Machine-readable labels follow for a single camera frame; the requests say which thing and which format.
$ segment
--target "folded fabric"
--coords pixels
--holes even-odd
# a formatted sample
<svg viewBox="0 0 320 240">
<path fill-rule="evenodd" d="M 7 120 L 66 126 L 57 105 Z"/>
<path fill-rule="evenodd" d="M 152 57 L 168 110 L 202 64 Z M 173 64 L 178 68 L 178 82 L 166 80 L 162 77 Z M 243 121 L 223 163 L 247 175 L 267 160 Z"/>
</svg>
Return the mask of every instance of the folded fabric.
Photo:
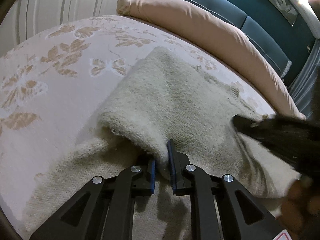
<svg viewBox="0 0 320 240">
<path fill-rule="evenodd" d="M 134 165 L 142 150 L 155 156 L 157 169 L 168 178 L 168 139 L 208 174 L 232 174 L 256 196 L 283 196 L 295 172 L 255 141 L 233 132 L 233 115 L 259 118 L 238 95 L 238 90 L 217 82 L 200 67 L 191 66 L 168 49 L 155 48 L 109 95 L 98 119 L 99 137 L 67 154 L 44 176 L 24 210 L 26 235 L 89 179 L 118 175 Z M 267 165 L 272 178 L 256 159 Z M 133 239 L 150 235 L 150 227 L 154 235 L 145 239 L 178 239 L 174 236 L 179 230 L 190 231 L 189 224 L 183 222 L 190 215 L 188 198 L 172 195 L 168 181 L 160 179 L 156 185 L 159 195 L 148 200 L 143 213 L 135 215 Z M 163 238 L 168 234 L 163 221 L 177 230 L 170 233 L 173 238 Z"/>
<path fill-rule="evenodd" d="M 278 113 L 305 119 L 275 70 L 235 26 L 184 0 L 119 0 L 117 12 L 193 42 L 244 76 Z"/>
</svg>

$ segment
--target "mattress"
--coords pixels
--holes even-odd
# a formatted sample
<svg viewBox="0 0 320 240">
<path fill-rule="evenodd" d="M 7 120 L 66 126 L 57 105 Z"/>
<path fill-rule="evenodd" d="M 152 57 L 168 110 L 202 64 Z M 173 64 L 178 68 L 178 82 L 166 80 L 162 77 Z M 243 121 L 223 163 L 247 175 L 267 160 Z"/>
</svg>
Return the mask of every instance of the mattress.
<svg viewBox="0 0 320 240">
<path fill-rule="evenodd" d="M 99 106 L 158 46 L 237 88 L 258 114 L 274 114 L 226 64 L 149 23 L 103 16 L 43 31 L 0 58 L 0 206 L 18 233 L 26 202 L 49 166 L 93 137 Z"/>
</svg>

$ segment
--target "green wall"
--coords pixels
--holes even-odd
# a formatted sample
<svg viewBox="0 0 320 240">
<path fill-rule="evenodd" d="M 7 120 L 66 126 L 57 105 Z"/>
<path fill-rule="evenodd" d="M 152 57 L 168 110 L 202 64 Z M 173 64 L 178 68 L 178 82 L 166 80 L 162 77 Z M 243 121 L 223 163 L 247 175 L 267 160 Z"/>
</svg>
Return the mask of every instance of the green wall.
<svg viewBox="0 0 320 240">
<path fill-rule="evenodd" d="M 292 61 L 284 83 L 289 86 L 308 58 L 307 46 L 312 48 L 315 38 L 300 15 L 293 26 L 268 0 L 228 0 L 252 17 L 279 44 Z"/>
</svg>

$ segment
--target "white sticker with red border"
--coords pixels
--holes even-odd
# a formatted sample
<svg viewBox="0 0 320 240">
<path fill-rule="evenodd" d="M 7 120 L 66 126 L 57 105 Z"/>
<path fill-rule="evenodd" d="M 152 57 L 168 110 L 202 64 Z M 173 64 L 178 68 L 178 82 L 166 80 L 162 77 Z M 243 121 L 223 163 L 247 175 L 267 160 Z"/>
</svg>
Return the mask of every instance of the white sticker with red border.
<svg viewBox="0 0 320 240">
<path fill-rule="evenodd" d="M 279 235 L 273 240 L 292 240 L 287 230 L 283 230 Z"/>
</svg>

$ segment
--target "pink pillow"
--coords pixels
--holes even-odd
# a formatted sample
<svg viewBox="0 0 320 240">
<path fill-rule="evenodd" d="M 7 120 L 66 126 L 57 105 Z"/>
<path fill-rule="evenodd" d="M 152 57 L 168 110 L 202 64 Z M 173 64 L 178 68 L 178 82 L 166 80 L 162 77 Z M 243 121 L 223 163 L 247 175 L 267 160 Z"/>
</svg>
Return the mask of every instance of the pink pillow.
<svg viewBox="0 0 320 240">
<path fill-rule="evenodd" d="M 191 41 L 249 80 L 278 113 L 305 119 L 280 77 L 237 27 L 183 0 L 119 0 L 117 12 Z"/>
</svg>

